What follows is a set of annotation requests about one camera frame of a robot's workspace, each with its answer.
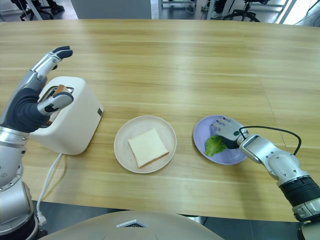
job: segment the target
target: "purple plate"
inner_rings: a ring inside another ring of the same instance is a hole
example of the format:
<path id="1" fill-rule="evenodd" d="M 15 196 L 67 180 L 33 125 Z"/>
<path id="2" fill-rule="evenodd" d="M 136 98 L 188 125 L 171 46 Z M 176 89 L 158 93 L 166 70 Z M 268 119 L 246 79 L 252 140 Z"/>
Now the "purple plate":
<path id="1" fill-rule="evenodd" d="M 217 153 L 213 156 L 205 155 L 206 141 L 208 138 L 215 135 L 216 132 L 216 128 L 212 127 L 211 124 L 213 124 L 217 119 L 223 117 L 224 116 L 222 115 L 211 115 L 202 118 L 195 125 L 193 130 L 193 140 L 200 153 L 212 162 L 223 165 L 238 164 L 246 158 L 246 155 L 243 154 L 240 149 L 225 149 L 223 152 Z"/>

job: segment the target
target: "vent grille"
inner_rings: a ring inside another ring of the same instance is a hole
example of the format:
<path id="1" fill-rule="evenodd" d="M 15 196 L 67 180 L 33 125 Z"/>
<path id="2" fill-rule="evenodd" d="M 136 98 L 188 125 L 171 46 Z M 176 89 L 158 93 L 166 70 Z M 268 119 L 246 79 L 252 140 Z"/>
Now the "vent grille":
<path id="1" fill-rule="evenodd" d="M 134 219 L 134 220 L 130 220 L 130 221 L 126 221 L 121 224 L 118 224 L 116 227 L 117 228 L 149 228 L 150 226 L 137 219 Z"/>
<path id="2" fill-rule="evenodd" d="M 139 225 L 138 223 L 130 224 L 125 226 L 125 228 L 144 228 L 144 226 Z"/>

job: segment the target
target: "white plate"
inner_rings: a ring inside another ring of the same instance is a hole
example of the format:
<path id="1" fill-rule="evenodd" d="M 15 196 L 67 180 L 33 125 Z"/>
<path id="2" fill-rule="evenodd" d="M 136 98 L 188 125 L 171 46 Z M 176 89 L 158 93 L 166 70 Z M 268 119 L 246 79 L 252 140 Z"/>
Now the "white plate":
<path id="1" fill-rule="evenodd" d="M 128 139 L 143 134 L 155 128 L 169 154 L 155 160 L 146 166 L 138 167 Z M 117 161 L 127 170 L 137 174 L 149 174 L 162 169 L 175 154 L 177 137 L 172 126 L 157 116 L 138 116 L 127 121 L 114 138 L 114 154 Z"/>

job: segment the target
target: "robotic arm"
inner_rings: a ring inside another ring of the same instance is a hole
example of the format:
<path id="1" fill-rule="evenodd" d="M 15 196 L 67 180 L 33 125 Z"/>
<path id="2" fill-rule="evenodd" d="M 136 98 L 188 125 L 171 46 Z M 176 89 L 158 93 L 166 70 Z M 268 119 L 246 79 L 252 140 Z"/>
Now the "robotic arm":
<path id="1" fill-rule="evenodd" d="M 249 135 L 247 129 L 232 118 L 221 118 L 213 125 L 215 133 L 229 149 L 240 148 L 247 157 L 262 164 L 277 180 L 278 187 L 291 203 L 294 217 L 299 222 L 317 222 L 314 226 L 319 227 L 320 188 L 308 172 L 300 169 L 299 160 L 294 154 L 277 148 L 257 134 Z"/>
<path id="2" fill-rule="evenodd" d="M 22 182 L 21 160 L 27 150 L 29 133 L 44 125 L 51 114 L 73 102 L 73 96 L 65 91 L 55 92 L 38 102 L 47 74 L 72 54 L 69 46 L 47 53 L 23 77 L 0 116 L 1 239 L 31 239 L 38 230 L 29 188 Z"/>

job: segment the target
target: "white bread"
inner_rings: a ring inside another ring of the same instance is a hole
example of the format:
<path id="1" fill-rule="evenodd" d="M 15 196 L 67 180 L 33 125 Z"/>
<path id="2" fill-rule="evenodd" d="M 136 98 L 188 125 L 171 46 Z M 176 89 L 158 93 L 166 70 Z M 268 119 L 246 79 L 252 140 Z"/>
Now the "white bread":
<path id="1" fill-rule="evenodd" d="M 128 142 L 139 168 L 169 153 L 155 128 L 128 139 Z"/>

